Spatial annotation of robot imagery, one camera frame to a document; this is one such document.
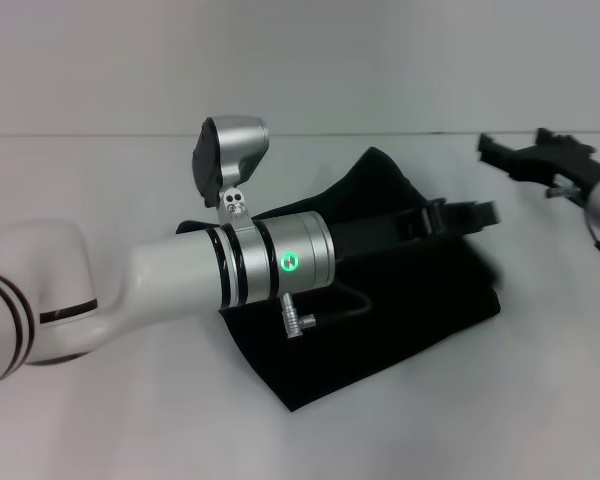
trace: black cloth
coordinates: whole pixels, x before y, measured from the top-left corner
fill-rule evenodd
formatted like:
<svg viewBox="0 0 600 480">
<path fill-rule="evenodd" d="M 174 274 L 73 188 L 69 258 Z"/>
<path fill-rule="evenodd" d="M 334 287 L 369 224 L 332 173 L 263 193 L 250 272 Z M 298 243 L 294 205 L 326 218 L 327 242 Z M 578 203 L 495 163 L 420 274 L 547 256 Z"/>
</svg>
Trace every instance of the black cloth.
<svg viewBox="0 0 600 480">
<path fill-rule="evenodd" d="M 329 225 L 426 203 L 397 165 L 371 148 L 324 193 L 256 218 L 314 210 Z M 184 222 L 178 233 L 200 225 Z M 337 264 L 336 281 L 373 302 L 367 314 L 287 340 L 278 301 L 221 313 L 249 364 L 294 411 L 498 314 L 495 280 L 462 236 L 445 233 Z M 294 295 L 294 300 L 301 315 L 360 306 L 333 286 Z"/>
</svg>

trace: white wall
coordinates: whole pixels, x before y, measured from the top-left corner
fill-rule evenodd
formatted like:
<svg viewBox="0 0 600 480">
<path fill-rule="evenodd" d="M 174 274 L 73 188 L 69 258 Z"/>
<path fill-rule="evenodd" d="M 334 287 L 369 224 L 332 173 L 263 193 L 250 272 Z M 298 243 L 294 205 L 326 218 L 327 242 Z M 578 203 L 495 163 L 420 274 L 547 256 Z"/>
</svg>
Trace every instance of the white wall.
<svg viewBox="0 0 600 480">
<path fill-rule="evenodd" d="M 503 313 L 294 414 L 219 315 L 25 367 L 0 383 L 0 478 L 600 478 L 600 256 L 581 211 L 477 164 L 471 133 L 600 130 L 600 0 L 2 1 L 0 224 L 74 219 L 107 304 L 121 252 L 213 220 L 189 161 L 216 112 L 274 133 L 255 213 L 371 145 L 428 196 L 496 200 L 472 241 Z M 431 131 L 468 134 L 373 135 Z"/>
</svg>

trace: status indicator light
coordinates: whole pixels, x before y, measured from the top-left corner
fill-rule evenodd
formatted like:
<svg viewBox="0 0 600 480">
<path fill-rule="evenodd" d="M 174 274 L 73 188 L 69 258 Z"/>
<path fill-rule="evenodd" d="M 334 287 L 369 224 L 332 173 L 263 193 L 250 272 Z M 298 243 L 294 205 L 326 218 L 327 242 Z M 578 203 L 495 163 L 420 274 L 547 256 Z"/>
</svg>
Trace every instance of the status indicator light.
<svg viewBox="0 0 600 480">
<path fill-rule="evenodd" d="M 293 252 L 287 252 L 280 257 L 280 266 L 285 272 L 293 272 L 299 263 L 298 256 Z"/>
</svg>

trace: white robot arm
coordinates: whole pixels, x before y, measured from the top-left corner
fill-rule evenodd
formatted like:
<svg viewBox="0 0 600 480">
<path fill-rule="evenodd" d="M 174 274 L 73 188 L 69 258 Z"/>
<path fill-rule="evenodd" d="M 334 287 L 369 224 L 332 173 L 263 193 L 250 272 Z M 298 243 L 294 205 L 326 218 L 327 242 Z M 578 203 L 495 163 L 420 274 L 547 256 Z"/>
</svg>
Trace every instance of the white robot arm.
<svg viewBox="0 0 600 480">
<path fill-rule="evenodd" d="M 113 305 L 99 309 L 78 227 L 39 220 L 0 230 L 0 380 L 25 363 L 75 358 L 136 328 L 284 298 L 289 337 L 311 326 L 291 295 L 328 286 L 335 274 L 329 229 L 316 212 L 253 221 L 244 194 L 269 146 L 260 119 L 208 118 L 193 171 L 221 226 L 130 252 Z"/>
</svg>

